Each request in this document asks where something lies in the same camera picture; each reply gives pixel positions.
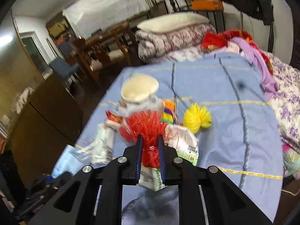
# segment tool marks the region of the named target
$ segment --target blue face mask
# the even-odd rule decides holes
[[[89,160],[87,160],[87,163],[84,163],[77,159],[73,153],[75,153],[75,148],[67,145],[52,170],[51,176],[54,179],[64,172],[69,172],[74,176],[83,166],[89,164]]]

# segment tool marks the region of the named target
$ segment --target dark floor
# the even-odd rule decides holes
[[[139,59],[137,53],[131,52],[130,58],[133,67],[143,65],[143,62]],[[73,86],[72,95],[83,110],[83,126],[86,125],[106,91],[125,67],[128,67],[128,64],[126,60],[123,60],[118,64],[101,70],[99,75],[100,88],[95,88],[84,77],[82,79],[83,84],[75,84]]]

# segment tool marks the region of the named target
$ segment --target white pillow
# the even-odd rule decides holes
[[[145,20],[139,23],[137,28],[146,32],[161,34],[202,23],[209,23],[209,19],[198,13],[182,12]]]

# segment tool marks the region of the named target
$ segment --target blue chair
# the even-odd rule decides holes
[[[49,64],[49,67],[59,78],[61,78],[62,81],[66,81],[71,75],[75,75],[76,71],[80,68],[78,64],[74,64],[73,66],[70,66],[61,57],[54,59]]]

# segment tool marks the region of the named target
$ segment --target white wall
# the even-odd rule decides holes
[[[17,27],[19,30],[19,33],[24,33],[24,32],[32,32],[34,31],[37,34],[37,37],[39,38],[42,46],[44,47],[47,55],[50,58],[50,63],[52,60],[54,60],[56,57],[51,51],[50,46],[47,43],[47,38],[49,39],[50,43],[52,44],[53,48],[57,51],[57,53],[60,55],[58,52],[55,44],[53,43],[52,39],[50,38],[48,31],[45,27],[46,21],[40,18],[35,18],[35,17],[26,17],[26,16],[15,16],[15,21],[17,23]]]
[[[273,53],[283,62],[289,64],[293,50],[293,18],[292,12],[285,0],[271,0],[274,6],[274,47]],[[223,3],[226,30],[240,29],[241,19],[239,11],[232,5]],[[262,21],[249,18],[243,14],[244,31],[254,38],[254,42],[267,51],[269,39],[269,26],[264,26]]]

